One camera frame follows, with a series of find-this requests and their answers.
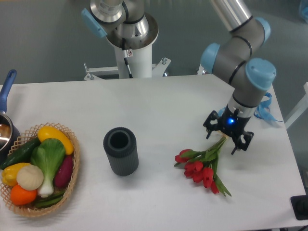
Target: saucepan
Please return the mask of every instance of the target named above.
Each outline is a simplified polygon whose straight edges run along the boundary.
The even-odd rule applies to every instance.
[[[6,102],[16,75],[16,70],[10,70],[0,91],[0,164],[6,159],[14,141],[20,136],[13,122],[6,115]]]

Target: red tulip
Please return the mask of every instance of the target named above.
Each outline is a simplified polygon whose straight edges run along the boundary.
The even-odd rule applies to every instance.
[[[191,150],[191,149],[184,149],[184,150],[180,151],[180,155],[182,155],[183,153],[188,152],[188,151],[190,151],[190,150]]]
[[[193,162],[187,162],[185,164],[184,169],[187,170],[187,171],[193,171],[194,170],[194,163]]]
[[[218,188],[217,188],[217,185],[215,184],[214,181],[213,181],[212,184],[211,184],[211,190],[212,190],[213,194],[219,193],[219,190],[218,190]]]
[[[178,155],[176,155],[175,156],[175,161],[176,162],[178,162],[178,163],[186,163],[188,160],[189,160],[189,158],[187,158],[187,157],[181,157],[181,155],[183,154],[183,153],[185,153],[185,152],[188,152],[188,151],[190,151],[191,149],[184,149],[184,150],[182,150],[182,151],[180,151],[180,154],[178,154]]]
[[[184,175],[185,175],[187,178],[192,178],[192,177],[193,177],[193,171],[187,171],[187,170],[185,170]]]
[[[203,169],[203,185],[206,188],[211,187],[212,182],[213,182],[213,175],[214,175],[214,171],[213,169],[206,167]]]
[[[186,158],[186,157],[182,158],[180,157],[180,155],[176,155],[174,159],[178,163],[186,163],[189,160],[189,158]]]
[[[195,161],[193,163],[193,165],[194,165],[194,170],[197,171],[197,172],[199,172],[199,171],[201,171],[203,169],[203,163],[198,161],[198,160]]]
[[[194,172],[192,179],[193,179],[193,181],[195,183],[201,182],[203,180],[203,173],[202,173],[202,171]]]

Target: blue pot handle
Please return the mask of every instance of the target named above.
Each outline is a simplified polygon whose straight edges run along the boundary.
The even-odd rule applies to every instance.
[[[10,70],[8,76],[5,79],[3,87],[0,91],[0,112],[6,113],[6,101],[8,99],[8,95],[14,83],[16,75],[17,75],[16,70]]]

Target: yellow pepper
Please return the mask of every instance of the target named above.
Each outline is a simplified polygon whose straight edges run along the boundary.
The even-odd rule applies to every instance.
[[[17,173],[19,170],[25,166],[30,165],[29,163],[18,163],[15,165],[11,165],[6,167],[2,171],[2,183],[9,185],[9,186],[15,186],[17,184],[16,178]]]
[[[39,141],[43,142],[44,140],[49,139],[49,138],[54,138],[54,139],[58,139],[59,141],[61,141],[65,148],[66,155],[70,155],[73,153],[74,146],[63,132],[51,126],[41,127],[38,130]]]

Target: wicker basket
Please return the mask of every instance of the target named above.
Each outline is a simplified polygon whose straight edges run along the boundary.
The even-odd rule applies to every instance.
[[[37,209],[33,206],[30,205],[24,205],[24,206],[15,206],[11,201],[10,201],[10,193],[11,193],[11,186],[4,185],[3,183],[0,185],[0,193],[1,197],[3,198],[5,205],[14,213],[19,214],[24,217],[40,217],[44,216],[46,214],[49,214],[59,207],[61,207],[64,202],[69,198],[71,195],[73,188],[76,184],[77,180],[77,174],[79,170],[79,164],[80,164],[80,148],[79,148],[79,142],[77,140],[77,137],[75,134],[67,127],[61,125],[61,124],[54,124],[54,123],[46,123],[46,124],[41,124],[41,125],[36,125],[34,127],[31,127],[30,130],[26,130],[25,133],[21,134],[20,137],[18,137],[17,141],[14,142],[14,145],[12,146],[9,154],[11,154],[14,150],[18,149],[19,146],[22,144],[26,143],[27,141],[31,140],[32,138],[37,136],[38,130],[43,127],[43,126],[52,126],[54,128],[59,129],[62,131],[73,143],[74,145],[74,153],[73,155],[73,174],[72,178],[65,189],[65,193],[63,195],[63,199],[59,201],[57,204],[48,207],[48,208],[41,208]]]

